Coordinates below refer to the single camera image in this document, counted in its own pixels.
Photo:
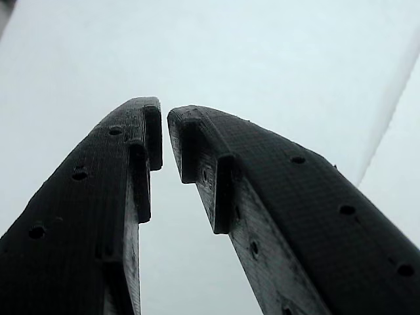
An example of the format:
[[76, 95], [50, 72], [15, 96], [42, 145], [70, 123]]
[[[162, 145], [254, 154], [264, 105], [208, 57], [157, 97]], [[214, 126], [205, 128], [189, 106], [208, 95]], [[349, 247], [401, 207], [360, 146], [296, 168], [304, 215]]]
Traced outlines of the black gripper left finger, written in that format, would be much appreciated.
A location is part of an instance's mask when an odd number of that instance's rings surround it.
[[1, 237], [1, 313], [139, 314], [138, 226], [162, 164], [156, 97], [96, 125]]

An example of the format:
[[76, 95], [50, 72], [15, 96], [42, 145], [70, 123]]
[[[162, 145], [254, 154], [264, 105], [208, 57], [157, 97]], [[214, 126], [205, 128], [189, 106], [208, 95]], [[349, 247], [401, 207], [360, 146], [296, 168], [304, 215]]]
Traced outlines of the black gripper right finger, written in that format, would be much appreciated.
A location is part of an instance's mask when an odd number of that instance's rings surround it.
[[167, 116], [180, 179], [263, 314], [418, 314], [419, 249], [317, 153], [237, 116]]

